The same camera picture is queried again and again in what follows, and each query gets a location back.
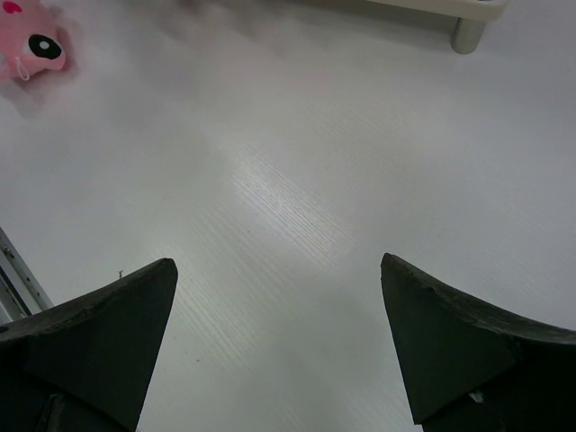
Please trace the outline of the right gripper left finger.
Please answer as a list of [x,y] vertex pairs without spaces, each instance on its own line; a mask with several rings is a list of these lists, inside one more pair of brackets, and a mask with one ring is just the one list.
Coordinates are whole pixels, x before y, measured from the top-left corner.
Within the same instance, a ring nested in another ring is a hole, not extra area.
[[1,327],[3,431],[134,431],[176,293],[159,259]]

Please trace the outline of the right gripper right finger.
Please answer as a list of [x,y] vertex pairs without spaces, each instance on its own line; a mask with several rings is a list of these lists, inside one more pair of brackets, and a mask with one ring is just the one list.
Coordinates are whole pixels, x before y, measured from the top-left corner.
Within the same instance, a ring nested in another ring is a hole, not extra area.
[[461,292],[392,254],[382,297],[425,431],[573,431],[575,333]]

